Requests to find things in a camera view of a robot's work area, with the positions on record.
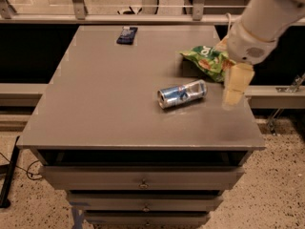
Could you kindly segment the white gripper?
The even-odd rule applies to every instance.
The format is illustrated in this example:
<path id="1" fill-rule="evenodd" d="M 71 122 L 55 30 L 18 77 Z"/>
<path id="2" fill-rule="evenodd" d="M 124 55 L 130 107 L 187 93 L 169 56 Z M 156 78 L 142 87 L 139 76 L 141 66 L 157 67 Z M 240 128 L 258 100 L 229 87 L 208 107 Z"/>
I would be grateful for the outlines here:
<path id="1" fill-rule="evenodd" d="M 253 65 L 263 62 L 276 46 L 277 40 L 263 41 L 251 35 L 240 19 L 232 25 L 229 35 L 214 46 L 219 52 L 227 51 L 229 57 L 238 63 L 225 74 L 222 97 L 224 109 L 230 110 L 239 103 L 254 77 Z"/>

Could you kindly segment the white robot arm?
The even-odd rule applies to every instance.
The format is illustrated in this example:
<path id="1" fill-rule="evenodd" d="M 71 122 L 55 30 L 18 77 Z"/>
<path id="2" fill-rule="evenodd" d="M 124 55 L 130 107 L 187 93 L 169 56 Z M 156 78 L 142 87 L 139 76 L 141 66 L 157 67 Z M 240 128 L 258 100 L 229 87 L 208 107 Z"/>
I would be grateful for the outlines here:
<path id="1" fill-rule="evenodd" d="M 254 77 L 254 65 L 276 48 L 279 37 L 305 16 L 305 0 L 250 0 L 215 48 L 234 65 L 225 71 L 222 106 L 237 105 Z"/>

